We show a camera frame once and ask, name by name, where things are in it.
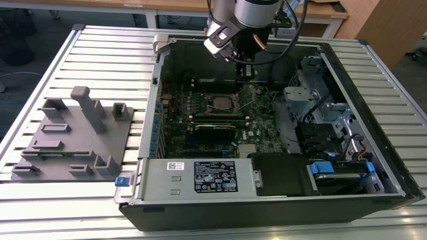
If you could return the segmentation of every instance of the circuit board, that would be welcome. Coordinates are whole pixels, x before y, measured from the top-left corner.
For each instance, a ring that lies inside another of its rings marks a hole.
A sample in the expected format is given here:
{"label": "circuit board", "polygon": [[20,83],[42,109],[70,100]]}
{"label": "circuit board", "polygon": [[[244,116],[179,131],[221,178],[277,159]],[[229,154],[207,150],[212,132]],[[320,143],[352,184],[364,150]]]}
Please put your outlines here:
{"label": "circuit board", "polygon": [[239,158],[239,146],[283,151],[265,87],[247,84],[224,94],[193,92],[181,85],[164,95],[165,158]]}

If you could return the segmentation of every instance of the black cable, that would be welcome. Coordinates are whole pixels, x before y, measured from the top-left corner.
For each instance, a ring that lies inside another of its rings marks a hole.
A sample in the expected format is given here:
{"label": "black cable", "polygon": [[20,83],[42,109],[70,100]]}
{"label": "black cable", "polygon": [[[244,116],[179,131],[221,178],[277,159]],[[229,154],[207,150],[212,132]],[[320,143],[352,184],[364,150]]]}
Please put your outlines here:
{"label": "black cable", "polygon": [[[295,58],[289,54],[285,54],[285,57],[288,57],[293,62],[295,74],[296,74],[296,78],[299,79],[299,64],[296,63]],[[273,67],[275,67],[275,65],[276,65],[276,61],[272,62],[269,64],[269,66],[268,66],[268,77],[267,77],[267,80],[272,81],[272,82],[273,82]]]}
{"label": "black cable", "polygon": [[211,18],[211,20],[212,20],[212,18],[213,18],[213,14],[212,14],[212,9],[211,9],[211,0],[205,0],[205,3],[207,3],[207,9],[208,9],[208,16],[209,16],[209,18]]}
{"label": "black cable", "polygon": [[299,27],[299,19],[297,19],[297,17],[296,17],[295,11],[293,11],[293,9],[292,9],[288,1],[287,1],[287,0],[283,0],[283,2],[285,2],[287,9],[288,9],[288,11],[291,12],[291,15],[292,15],[292,18],[293,18],[293,21],[295,21],[295,26]]}
{"label": "black cable", "polygon": [[301,122],[305,121],[305,119],[308,118],[309,114],[313,113],[313,111],[320,107],[320,105],[325,102],[325,100],[328,99],[328,97],[331,96],[331,92],[327,93],[327,95],[324,95],[319,102],[312,106],[312,108],[308,110],[308,112],[305,113],[304,117],[301,118]]}
{"label": "black cable", "polygon": [[291,50],[291,48],[293,47],[293,45],[296,44],[297,40],[299,40],[299,37],[300,37],[300,32],[301,32],[301,29],[303,29],[303,23],[305,21],[305,16],[307,16],[307,7],[308,7],[308,1],[309,0],[304,0],[304,4],[303,4],[303,10],[301,10],[301,17],[300,17],[300,23],[299,23],[299,26],[296,28],[296,33],[293,35],[293,38],[291,40],[291,42],[288,43],[285,49],[283,50],[283,52],[280,53],[280,55],[269,60],[269,61],[264,61],[264,62],[251,62],[251,61],[243,61],[243,60],[239,60],[239,59],[232,59],[232,61],[237,64],[243,64],[243,65],[249,65],[249,66],[257,66],[257,65],[265,65],[265,64],[269,64],[275,61],[277,61],[283,56],[284,54],[288,53],[288,51]]}
{"label": "black cable", "polygon": [[343,162],[344,160],[345,160],[345,153],[347,153],[347,150],[348,150],[348,147],[349,147],[349,143],[352,142],[352,139],[356,137],[356,136],[359,136],[360,134],[359,133],[355,133],[355,134],[352,134],[351,136],[349,136],[349,139],[348,139],[348,141],[347,141],[347,143],[345,143],[345,146],[344,146],[344,148],[343,148],[343,150],[341,150],[341,153],[340,153],[340,158],[339,158],[339,161],[340,162]]}

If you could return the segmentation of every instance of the warning label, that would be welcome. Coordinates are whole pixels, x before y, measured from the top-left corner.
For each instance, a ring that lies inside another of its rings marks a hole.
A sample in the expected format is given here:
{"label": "warning label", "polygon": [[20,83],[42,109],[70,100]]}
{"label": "warning label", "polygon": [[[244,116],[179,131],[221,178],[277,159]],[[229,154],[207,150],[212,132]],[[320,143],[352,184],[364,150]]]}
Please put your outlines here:
{"label": "warning label", "polygon": [[237,192],[235,162],[193,162],[193,190],[199,194]]}

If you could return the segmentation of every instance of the blue latch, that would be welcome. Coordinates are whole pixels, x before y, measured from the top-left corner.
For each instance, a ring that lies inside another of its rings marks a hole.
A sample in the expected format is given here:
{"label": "blue latch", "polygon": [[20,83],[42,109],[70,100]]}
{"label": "blue latch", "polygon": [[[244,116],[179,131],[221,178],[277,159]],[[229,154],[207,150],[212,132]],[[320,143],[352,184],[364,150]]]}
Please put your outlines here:
{"label": "blue latch", "polygon": [[371,162],[368,161],[367,164],[365,164],[365,166],[367,166],[367,170],[368,170],[369,173],[371,173],[371,172],[375,172],[373,163],[371,163]]}
{"label": "blue latch", "polygon": [[315,161],[309,164],[312,174],[332,174],[335,173],[332,163],[329,161]]}
{"label": "blue latch", "polygon": [[117,176],[113,184],[116,187],[128,187],[131,185],[131,178],[125,176]]}

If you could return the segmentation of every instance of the wire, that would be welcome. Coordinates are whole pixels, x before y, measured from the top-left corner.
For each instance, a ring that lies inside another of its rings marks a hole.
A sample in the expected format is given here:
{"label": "wire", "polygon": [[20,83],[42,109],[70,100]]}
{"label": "wire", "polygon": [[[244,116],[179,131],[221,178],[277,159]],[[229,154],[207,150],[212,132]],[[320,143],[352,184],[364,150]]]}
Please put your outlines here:
{"label": "wire", "polygon": [[301,29],[303,29],[303,23],[305,21],[305,16],[307,16],[308,1],[309,0],[304,0],[303,10],[301,10],[301,17],[300,17],[300,24],[299,24],[299,26],[296,28],[296,33],[295,33],[293,38],[292,38],[291,42],[288,43],[285,49],[280,53],[280,55],[275,59],[264,61],[264,62],[243,61],[243,60],[239,60],[239,59],[233,58],[232,61],[235,63],[249,65],[249,66],[265,65],[265,64],[269,64],[269,63],[277,61],[288,53],[288,51],[291,50],[291,48],[296,44],[296,41],[299,40],[299,37],[300,37],[300,32],[301,32]]}
{"label": "wire", "polygon": [[345,146],[344,146],[344,148],[343,148],[343,150],[341,150],[341,153],[340,153],[339,162],[344,162],[345,153],[347,153],[347,150],[348,150],[348,147],[349,147],[349,143],[352,142],[352,139],[353,139],[356,136],[359,136],[359,135],[360,135],[359,133],[355,133],[355,134],[352,134],[352,135],[349,136],[348,141],[347,141],[347,143],[345,143]]}
{"label": "wire", "polygon": [[163,15],[167,19],[180,19],[181,18],[181,16],[177,16],[177,17],[172,17],[171,15]]}
{"label": "wire", "polygon": [[208,16],[212,20],[212,17],[213,17],[213,14],[212,14],[212,3],[211,3],[211,0],[205,0],[205,3],[207,3],[207,9],[208,9]]}
{"label": "wire", "polygon": [[357,153],[357,155],[355,156],[355,158],[352,160],[361,160],[361,156],[368,152],[368,148],[367,146],[361,143],[361,141],[359,141],[360,146],[363,147],[361,151]]}
{"label": "wire", "polygon": [[325,100],[328,99],[329,96],[331,96],[331,92],[328,92],[327,95],[324,95],[320,98],[317,103],[312,106],[312,108],[308,110],[308,112],[305,113],[304,117],[301,118],[301,122],[305,122],[305,119],[308,118],[309,114],[313,113],[313,111],[320,107],[320,105],[325,102]]}
{"label": "wire", "polygon": [[283,136],[287,140],[289,140],[291,142],[293,142],[293,143],[300,143],[299,141],[296,141],[296,140],[292,140],[291,138],[288,138],[287,136]]}
{"label": "wire", "polygon": [[179,29],[183,29],[183,27],[187,27],[187,25],[189,24],[189,22],[193,20],[193,17],[189,18],[188,22],[185,23],[184,26],[181,26]]}
{"label": "wire", "polygon": [[1,75],[0,78],[4,78],[4,77],[10,76],[10,75],[37,75],[38,77],[42,77],[42,75],[40,73],[30,72],[30,71],[6,72],[6,71],[0,70],[0,72],[6,73],[6,74]]}
{"label": "wire", "polygon": [[297,17],[296,17],[295,11],[293,11],[293,9],[292,9],[288,1],[287,1],[287,0],[283,0],[283,2],[285,3],[287,9],[288,9],[288,11],[291,12],[291,15],[292,15],[292,18],[293,18],[293,21],[295,21],[295,26],[299,27],[299,19],[297,19]]}
{"label": "wire", "polygon": [[5,101],[5,100],[0,100],[0,103],[4,103],[4,104],[24,104],[24,103],[26,103],[26,101]]}

